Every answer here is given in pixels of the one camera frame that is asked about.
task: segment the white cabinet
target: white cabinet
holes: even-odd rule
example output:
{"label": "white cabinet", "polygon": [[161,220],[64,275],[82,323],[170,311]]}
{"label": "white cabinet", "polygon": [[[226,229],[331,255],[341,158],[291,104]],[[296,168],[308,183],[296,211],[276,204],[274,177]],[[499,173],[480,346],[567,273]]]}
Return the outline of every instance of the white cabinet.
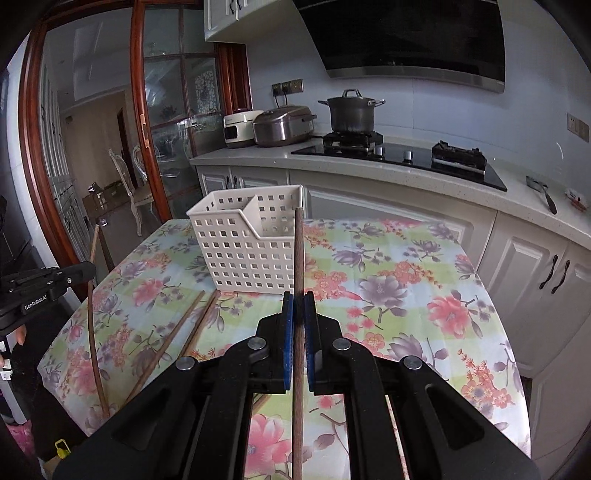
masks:
{"label": "white cabinet", "polygon": [[248,43],[299,15],[291,0],[205,0],[205,40]]}
{"label": "white cabinet", "polygon": [[236,13],[236,0],[205,0],[204,2],[204,16],[205,22],[205,40],[208,40],[212,35],[218,31],[222,31],[228,25],[238,19]]}
{"label": "white cabinet", "polygon": [[201,166],[197,168],[203,195],[214,190],[248,189],[289,185],[289,174],[281,168]]}
{"label": "white cabinet", "polygon": [[327,173],[290,170],[291,184],[308,190],[311,218],[411,218],[440,221],[478,265],[496,211],[424,190]]}
{"label": "white cabinet", "polygon": [[231,167],[232,182],[236,178],[236,187],[248,189],[251,187],[272,187],[276,185],[289,185],[290,178],[287,170],[281,168],[259,167]]}
{"label": "white cabinet", "polygon": [[478,274],[526,377],[535,378],[591,312],[591,252],[529,222],[499,213]]}
{"label": "white cabinet", "polygon": [[232,179],[228,167],[198,166],[196,168],[204,197],[214,190],[232,188]]}
{"label": "white cabinet", "polygon": [[[558,317],[556,322],[564,324],[567,319],[567,316]],[[534,378],[531,453],[534,460],[545,458],[542,463],[548,473],[560,466],[591,420],[590,343],[591,317],[588,317],[556,359]],[[559,458],[550,455],[558,449],[564,450]]]}

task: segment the pot handle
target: pot handle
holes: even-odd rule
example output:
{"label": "pot handle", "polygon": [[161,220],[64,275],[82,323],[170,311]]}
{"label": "pot handle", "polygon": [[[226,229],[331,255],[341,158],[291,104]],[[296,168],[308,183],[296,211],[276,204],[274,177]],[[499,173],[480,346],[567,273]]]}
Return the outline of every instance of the pot handle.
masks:
{"label": "pot handle", "polygon": [[347,88],[343,92],[343,97],[346,97],[349,92],[355,92],[355,95],[357,96],[357,98],[363,98],[363,95],[361,95],[361,93],[359,93],[359,90],[357,90],[357,88]]}

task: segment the blue gripper pad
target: blue gripper pad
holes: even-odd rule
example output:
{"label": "blue gripper pad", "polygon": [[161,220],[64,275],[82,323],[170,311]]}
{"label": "blue gripper pad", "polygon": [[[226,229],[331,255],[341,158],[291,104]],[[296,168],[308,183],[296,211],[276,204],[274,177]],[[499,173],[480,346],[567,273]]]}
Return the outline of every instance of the blue gripper pad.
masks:
{"label": "blue gripper pad", "polygon": [[285,389],[291,389],[291,370],[293,368],[293,341],[294,341],[294,296],[286,292],[283,298],[282,313],[287,307],[287,318],[285,319],[285,350],[283,351],[283,372]]}
{"label": "blue gripper pad", "polygon": [[306,370],[308,374],[308,387],[311,392],[314,391],[314,348],[312,345],[312,322],[309,321],[309,315],[316,314],[314,297],[304,296],[304,332],[306,334]]}

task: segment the range hood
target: range hood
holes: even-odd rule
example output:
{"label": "range hood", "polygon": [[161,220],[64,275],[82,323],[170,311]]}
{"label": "range hood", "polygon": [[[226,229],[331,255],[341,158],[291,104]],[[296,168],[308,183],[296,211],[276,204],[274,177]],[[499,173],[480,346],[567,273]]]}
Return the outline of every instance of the range hood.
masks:
{"label": "range hood", "polygon": [[396,76],[505,90],[496,0],[294,0],[332,78]]}

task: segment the floor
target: floor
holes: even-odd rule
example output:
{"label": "floor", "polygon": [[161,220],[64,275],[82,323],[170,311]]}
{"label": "floor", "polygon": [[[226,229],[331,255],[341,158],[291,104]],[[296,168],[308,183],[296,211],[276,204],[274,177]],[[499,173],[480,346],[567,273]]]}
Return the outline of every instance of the floor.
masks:
{"label": "floor", "polygon": [[[138,208],[142,218],[142,235],[137,235],[135,218],[131,213],[129,203],[122,205],[106,216],[107,225],[103,226],[103,233],[113,263],[120,264],[141,242],[147,239],[160,225],[156,212],[150,212],[149,205]],[[97,247],[96,252],[96,280],[100,283],[108,274],[105,257]]]}

